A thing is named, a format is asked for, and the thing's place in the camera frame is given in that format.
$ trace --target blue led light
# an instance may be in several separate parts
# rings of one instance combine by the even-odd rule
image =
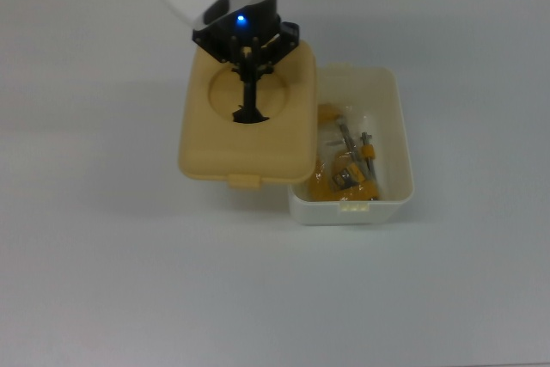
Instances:
[[[246,26],[246,24],[247,24],[247,18],[244,17],[243,15],[238,15],[237,16],[237,25]]]

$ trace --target beige plastic lid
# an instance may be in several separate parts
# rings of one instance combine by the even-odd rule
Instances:
[[[231,187],[296,184],[313,173],[317,140],[317,79],[309,45],[300,46],[258,82],[257,106],[269,120],[233,122],[243,84],[198,48],[187,90],[180,141],[180,169],[198,180],[226,180]]]

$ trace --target yellow object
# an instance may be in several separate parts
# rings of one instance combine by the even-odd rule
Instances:
[[[258,82],[257,106],[270,119],[233,122],[243,84],[197,49],[187,89],[180,141],[180,169],[190,178],[226,180],[231,187],[306,181],[315,167],[317,80],[309,45],[300,46]]]
[[[313,201],[369,201],[380,197],[376,183],[372,180],[364,180],[354,187],[334,191],[329,181],[330,176],[325,165],[317,158],[315,171],[308,182],[309,196]]]
[[[363,158],[370,158],[370,159],[376,158],[375,149],[370,144],[364,145],[363,148],[361,148],[361,155],[363,156]]]
[[[329,103],[323,103],[319,105],[319,113],[317,115],[317,121],[319,125],[327,124],[328,122],[333,122],[342,115],[342,111],[340,111],[336,106],[331,105]]]

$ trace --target metal tool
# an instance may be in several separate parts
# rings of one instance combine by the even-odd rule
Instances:
[[[344,139],[345,146],[347,150],[350,152],[351,159],[357,164],[359,167],[359,170],[364,175],[366,180],[372,180],[373,176],[370,172],[369,166],[367,162],[363,159],[361,154],[359,153],[358,147],[355,145],[355,141],[351,137],[350,130],[347,127],[347,122],[345,116],[339,116],[336,119],[336,125],[340,129],[340,132],[342,132],[342,138]]]
[[[361,140],[363,141],[363,145],[370,145],[370,140],[372,139],[372,135],[369,135],[367,132],[363,132],[361,134]],[[372,158],[367,158],[367,166],[369,167],[369,171],[372,174],[373,178],[376,178],[375,174],[375,166],[372,162]]]

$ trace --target white plastic container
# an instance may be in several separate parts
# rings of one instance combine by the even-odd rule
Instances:
[[[374,166],[380,191],[377,201],[314,202],[307,184],[289,187],[290,214],[305,225],[381,223],[413,195],[413,174],[405,123],[395,77],[382,68],[333,64],[318,69],[319,103],[361,113],[356,128],[373,136]]]

